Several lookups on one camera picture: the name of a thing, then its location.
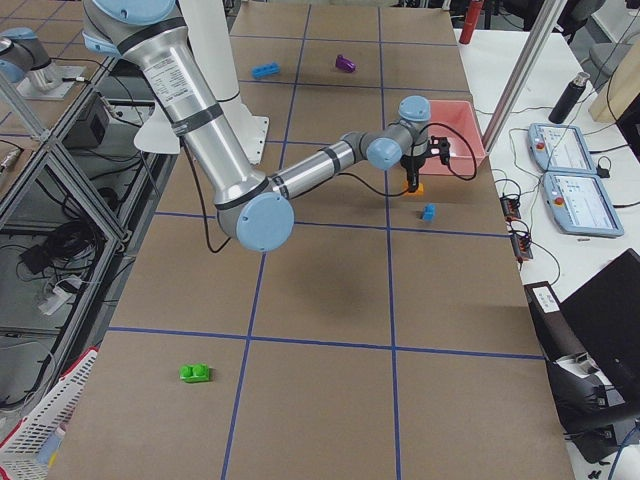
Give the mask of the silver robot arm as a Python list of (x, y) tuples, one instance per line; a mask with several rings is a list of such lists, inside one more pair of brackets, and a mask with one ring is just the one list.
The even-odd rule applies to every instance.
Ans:
[(251, 165), (207, 84), (175, 2), (86, 1), (83, 10), (86, 46), (141, 69), (174, 134), (210, 180), (221, 229), (249, 250), (272, 251), (286, 242), (295, 220), (291, 199), (362, 160), (387, 170), (428, 141), (430, 102), (409, 96), (384, 130), (348, 133), (268, 176)]

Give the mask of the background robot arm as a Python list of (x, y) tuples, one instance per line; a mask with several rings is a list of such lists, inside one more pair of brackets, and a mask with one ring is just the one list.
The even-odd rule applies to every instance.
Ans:
[(1, 73), (12, 84), (27, 78), (40, 92), (61, 84), (55, 63), (35, 32), (27, 27), (1, 32)]

